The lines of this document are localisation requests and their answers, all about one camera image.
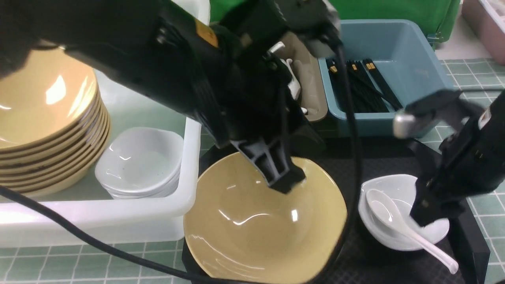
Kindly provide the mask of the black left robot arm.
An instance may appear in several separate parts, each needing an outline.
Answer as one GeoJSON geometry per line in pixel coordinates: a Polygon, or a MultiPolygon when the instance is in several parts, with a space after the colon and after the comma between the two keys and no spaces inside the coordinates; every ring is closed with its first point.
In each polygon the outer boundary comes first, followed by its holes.
{"type": "Polygon", "coordinates": [[[313,56],[333,55],[339,14],[326,0],[245,0],[217,24],[171,0],[2,0],[1,77],[33,50],[65,53],[191,118],[217,147],[232,144],[268,187],[305,179],[289,137],[308,122],[270,52],[292,33],[313,56]]]}

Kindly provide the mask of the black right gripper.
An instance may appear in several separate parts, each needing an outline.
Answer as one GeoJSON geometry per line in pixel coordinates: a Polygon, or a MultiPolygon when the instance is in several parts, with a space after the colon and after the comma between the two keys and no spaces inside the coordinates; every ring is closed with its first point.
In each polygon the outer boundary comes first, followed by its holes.
{"type": "Polygon", "coordinates": [[[490,193],[504,181],[504,118],[470,118],[441,151],[441,162],[417,183],[410,217],[421,227],[458,218],[462,198],[490,193]]]}

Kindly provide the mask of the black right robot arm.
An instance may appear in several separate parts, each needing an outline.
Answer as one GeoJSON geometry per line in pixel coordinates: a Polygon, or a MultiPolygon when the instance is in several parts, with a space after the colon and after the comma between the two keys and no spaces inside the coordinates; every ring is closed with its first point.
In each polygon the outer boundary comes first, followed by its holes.
{"type": "Polygon", "coordinates": [[[404,108],[415,118],[415,131],[439,120],[454,130],[440,144],[439,158],[414,151],[421,175],[410,216],[421,227],[458,217],[464,210],[460,201],[490,193],[504,181],[504,93],[487,108],[460,99],[461,94],[439,90],[404,108]]]}

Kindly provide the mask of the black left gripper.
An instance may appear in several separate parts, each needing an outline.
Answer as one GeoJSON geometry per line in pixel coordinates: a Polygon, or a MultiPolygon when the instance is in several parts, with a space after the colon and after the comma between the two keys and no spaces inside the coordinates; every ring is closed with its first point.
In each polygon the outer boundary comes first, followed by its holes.
{"type": "Polygon", "coordinates": [[[327,0],[243,0],[210,30],[218,45],[200,56],[210,63],[212,91],[199,97],[197,118],[216,147],[233,145],[267,186],[288,194],[305,179],[292,161],[289,136],[308,120],[292,99],[292,75],[270,49],[286,34],[313,56],[333,54],[340,19],[327,0]]]}

